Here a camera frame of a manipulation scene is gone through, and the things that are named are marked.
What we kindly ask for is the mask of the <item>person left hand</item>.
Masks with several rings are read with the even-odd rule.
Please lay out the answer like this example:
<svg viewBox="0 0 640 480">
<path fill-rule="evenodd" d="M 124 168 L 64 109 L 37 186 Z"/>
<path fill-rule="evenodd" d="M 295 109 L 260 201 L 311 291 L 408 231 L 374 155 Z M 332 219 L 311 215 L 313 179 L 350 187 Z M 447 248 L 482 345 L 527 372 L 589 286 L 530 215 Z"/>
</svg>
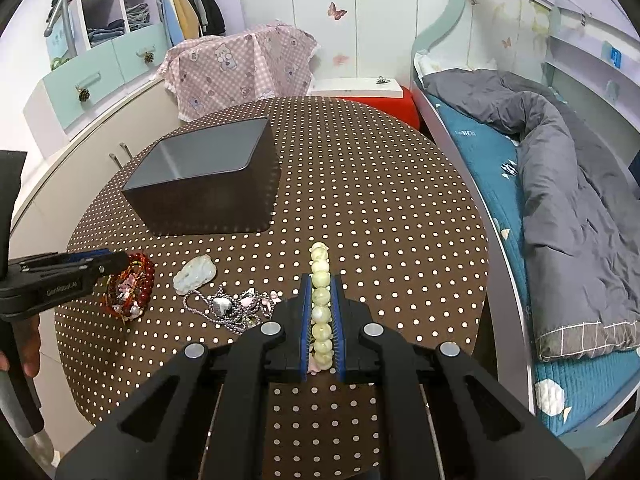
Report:
<svg viewBox="0 0 640 480">
<path fill-rule="evenodd" d="M 21 366 L 26 377 L 35 378 L 40 371 L 40 315 L 10 324 L 16 348 L 20 352 Z"/>
</svg>

